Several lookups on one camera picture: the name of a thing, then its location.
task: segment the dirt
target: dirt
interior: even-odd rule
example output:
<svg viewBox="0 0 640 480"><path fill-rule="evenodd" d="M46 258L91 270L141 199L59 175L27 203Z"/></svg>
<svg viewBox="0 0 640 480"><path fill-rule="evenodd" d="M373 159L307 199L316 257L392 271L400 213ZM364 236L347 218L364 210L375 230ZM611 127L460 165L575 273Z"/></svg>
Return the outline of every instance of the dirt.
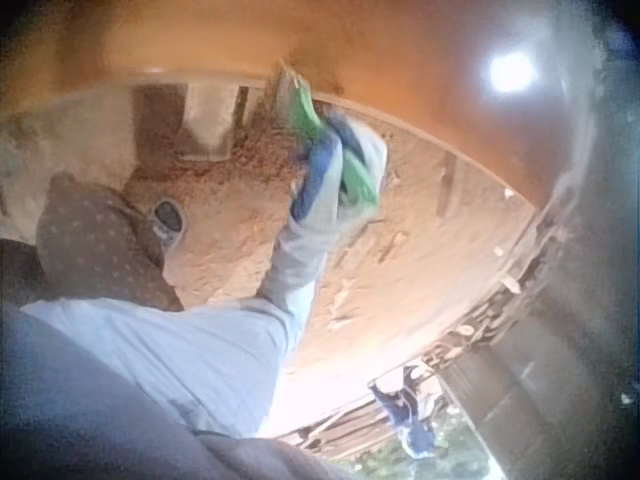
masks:
<svg viewBox="0 0 640 480"><path fill-rule="evenodd" d="M100 111L106 110L108 102ZM126 122L140 118L135 111L113 112L105 125L118 124L119 115ZM369 380L416 356L493 288L503 262L495 247L509 251L533 214L519 198L505 199L503 186L469 165L455 212L438 218L445 151L387 123L366 120L389 145L380 212L363 235L332 255L307 333L283 371L265 435L313 423L365 396ZM153 122L143 127L153 128ZM161 135L119 134L113 137L114 151L129 153L109 152L109 128L82 136L56 133L56 145L67 142L56 155L77 165L82 175L88 169L92 179L110 178L111 186L123 188L132 152L144 151L146 163L137 159L138 166L144 163L143 173L131 177L124 191L142 209L164 196L182 204L188 231L168 259L165 276L185 306L217 304L255 292L287 217L291 184L301 173L288 135L260 122L245 133L229 160L206 165L173 161L177 158L167 154L166 142L158 141L166 140ZM93 166L87 167L83 156L98 134L106 151L91 157ZM153 140L156 149L162 146L165 157L157 165L153 145L135 145L140 138ZM24 172L37 168L31 161ZM3 183L11 193L8 213L27 237L35 229L38 207L26 206L41 203L44 179L53 169L47 168L32 185L16 174L20 192Z"/></svg>

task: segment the green object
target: green object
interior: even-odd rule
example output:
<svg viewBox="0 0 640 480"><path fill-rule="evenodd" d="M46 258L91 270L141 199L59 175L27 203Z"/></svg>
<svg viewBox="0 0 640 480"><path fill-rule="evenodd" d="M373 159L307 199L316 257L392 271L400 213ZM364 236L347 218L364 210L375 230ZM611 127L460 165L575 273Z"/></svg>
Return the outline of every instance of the green object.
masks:
<svg viewBox="0 0 640 480"><path fill-rule="evenodd" d="M296 88L291 90L289 124L296 135L315 142L330 127L313 108L309 84L300 77L296 79L296 83ZM347 202L351 205L377 207L378 193L367 168L354 152L348 148L344 148L343 152L342 183Z"/></svg>

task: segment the person in blue shirt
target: person in blue shirt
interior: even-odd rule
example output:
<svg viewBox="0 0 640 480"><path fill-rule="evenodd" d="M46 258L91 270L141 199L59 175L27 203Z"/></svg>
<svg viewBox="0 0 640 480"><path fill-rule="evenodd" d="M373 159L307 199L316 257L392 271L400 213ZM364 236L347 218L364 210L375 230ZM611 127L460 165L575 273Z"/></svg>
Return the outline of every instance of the person in blue shirt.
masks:
<svg viewBox="0 0 640 480"><path fill-rule="evenodd" d="M394 394L381 391L375 382L368 387L375 399L389 415L402 448L412 458L434 457L437 450L436 436L429 418L420 421L416 385L411 378L413 367L403 368L402 389Z"/></svg>

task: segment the floor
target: floor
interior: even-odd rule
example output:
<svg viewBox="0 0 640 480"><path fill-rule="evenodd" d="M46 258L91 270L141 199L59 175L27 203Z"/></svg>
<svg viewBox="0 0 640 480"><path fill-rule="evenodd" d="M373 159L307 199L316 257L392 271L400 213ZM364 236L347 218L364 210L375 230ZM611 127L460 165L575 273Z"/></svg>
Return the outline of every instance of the floor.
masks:
<svg viewBox="0 0 640 480"><path fill-rule="evenodd" d="M185 306L253 294L301 173L291 139L253 121L228 160L181 161L180 95L172 86L102 90L2 125L12 162L0 171L0 235L33 242L48 178L64 168L124 191L143 210L163 196L181 202L188 231L165 276ZM380 213L332 256L265 435L365 396L369 380L424 349L493 287L500 252L534 213L466 165L455 205L437 216L445 151L366 120L389 144Z"/></svg>

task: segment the light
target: light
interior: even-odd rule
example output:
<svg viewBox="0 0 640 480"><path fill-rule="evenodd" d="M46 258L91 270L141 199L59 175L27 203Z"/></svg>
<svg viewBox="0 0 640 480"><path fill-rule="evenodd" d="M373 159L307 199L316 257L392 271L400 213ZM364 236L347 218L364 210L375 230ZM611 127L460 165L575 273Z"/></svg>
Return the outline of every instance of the light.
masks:
<svg viewBox="0 0 640 480"><path fill-rule="evenodd" d="M491 62L491 83L497 92L519 92L527 88L534 78L531 60L523 53L510 53Z"/></svg>

